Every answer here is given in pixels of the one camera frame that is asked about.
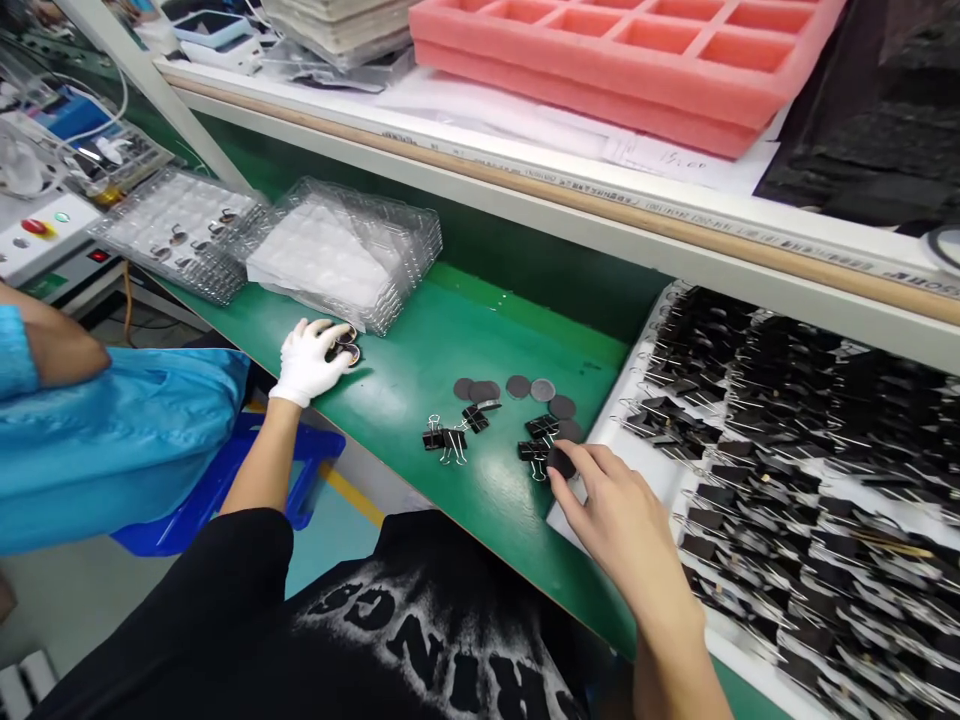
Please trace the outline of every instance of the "red emergency button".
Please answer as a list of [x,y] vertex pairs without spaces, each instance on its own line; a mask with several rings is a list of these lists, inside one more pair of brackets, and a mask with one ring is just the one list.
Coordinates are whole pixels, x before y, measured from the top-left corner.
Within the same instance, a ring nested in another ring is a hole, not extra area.
[[39,237],[46,237],[47,235],[53,234],[53,228],[47,225],[41,220],[36,220],[34,218],[27,218],[26,220],[20,221],[20,227],[26,230],[28,233],[33,235],[38,235]]

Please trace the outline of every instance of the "blue coat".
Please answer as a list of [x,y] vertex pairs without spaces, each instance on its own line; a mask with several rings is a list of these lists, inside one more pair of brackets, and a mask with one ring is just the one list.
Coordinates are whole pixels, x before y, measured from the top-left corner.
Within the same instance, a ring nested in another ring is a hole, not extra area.
[[0,555],[169,514],[230,437],[245,355],[110,355],[89,382],[40,389],[19,309],[0,306]]

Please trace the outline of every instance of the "person's arm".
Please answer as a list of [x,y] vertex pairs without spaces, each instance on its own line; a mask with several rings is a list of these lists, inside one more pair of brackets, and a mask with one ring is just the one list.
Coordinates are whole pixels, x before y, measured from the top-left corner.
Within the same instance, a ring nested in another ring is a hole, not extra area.
[[40,387],[75,385],[110,367],[103,343],[59,310],[3,283],[0,305],[20,311]]
[[304,319],[287,336],[280,350],[280,379],[270,391],[263,426],[230,486],[221,515],[264,507],[284,511],[300,412],[332,388],[346,370],[348,353],[340,353],[329,363],[325,356],[334,340],[349,328],[331,327],[329,320],[308,325]]
[[564,440],[556,446],[570,456],[589,496],[581,505],[550,468],[557,502],[637,621],[635,720],[732,720],[707,652],[704,610],[687,585],[667,509],[609,448]]
[[124,688],[159,672],[183,648],[213,642],[283,602],[293,553],[293,529],[283,510],[300,412],[343,374],[349,356],[330,363],[324,356],[348,327],[301,320],[290,333],[263,426],[220,516],[207,523],[116,632],[57,683],[31,718],[108,714]]

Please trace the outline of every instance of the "yellow floor line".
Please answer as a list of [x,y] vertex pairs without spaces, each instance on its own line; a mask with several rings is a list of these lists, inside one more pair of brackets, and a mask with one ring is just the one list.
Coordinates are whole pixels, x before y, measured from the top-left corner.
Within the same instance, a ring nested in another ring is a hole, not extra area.
[[338,473],[335,468],[324,465],[320,469],[320,474],[326,478],[327,482],[333,487],[334,490],[340,493],[348,503],[359,510],[367,520],[372,522],[378,528],[383,526],[383,518],[385,515],[380,512],[376,505],[367,499],[366,495],[347,482],[347,479]]

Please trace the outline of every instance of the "floor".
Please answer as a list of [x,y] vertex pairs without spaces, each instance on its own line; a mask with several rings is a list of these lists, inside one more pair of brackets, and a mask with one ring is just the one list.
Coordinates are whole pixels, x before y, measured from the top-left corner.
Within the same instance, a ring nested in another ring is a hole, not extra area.
[[[123,312],[91,334],[125,346]],[[136,305],[131,339],[138,347],[180,347],[200,335],[156,311]],[[329,428],[317,414],[304,419]],[[372,552],[384,514],[419,509],[426,502],[356,443],[318,493],[310,524],[296,533],[287,577],[292,595],[343,560]],[[62,676],[102,642],[140,603],[174,562],[136,558],[108,537],[0,558],[18,606],[0,626],[0,668],[45,649]]]

